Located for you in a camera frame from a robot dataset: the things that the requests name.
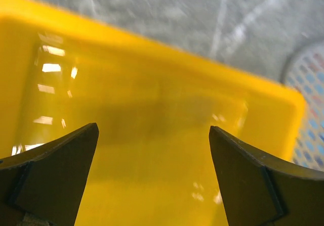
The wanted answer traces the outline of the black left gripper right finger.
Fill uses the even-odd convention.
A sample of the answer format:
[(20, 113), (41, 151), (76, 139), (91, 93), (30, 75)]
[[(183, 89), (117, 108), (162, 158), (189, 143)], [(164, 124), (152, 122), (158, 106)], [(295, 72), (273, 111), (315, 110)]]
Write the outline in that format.
[(229, 225), (323, 225), (323, 172), (282, 160), (223, 129), (209, 131)]

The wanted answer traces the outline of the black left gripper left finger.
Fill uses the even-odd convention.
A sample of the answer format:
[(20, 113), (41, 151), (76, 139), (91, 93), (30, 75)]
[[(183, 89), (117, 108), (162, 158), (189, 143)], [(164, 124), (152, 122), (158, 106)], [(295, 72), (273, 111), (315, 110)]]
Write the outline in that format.
[(99, 137), (96, 123), (1, 159), (1, 225), (25, 213), (74, 225)]

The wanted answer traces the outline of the yellow plastic tray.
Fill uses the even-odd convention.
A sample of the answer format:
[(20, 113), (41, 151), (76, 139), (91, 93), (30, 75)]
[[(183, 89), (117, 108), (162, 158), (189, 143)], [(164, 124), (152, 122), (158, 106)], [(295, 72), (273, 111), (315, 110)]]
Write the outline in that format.
[(96, 123), (76, 225), (227, 225), (209, 130), (289, 161), (297, 91), (34, 0), (1, 0), (1, 156)]

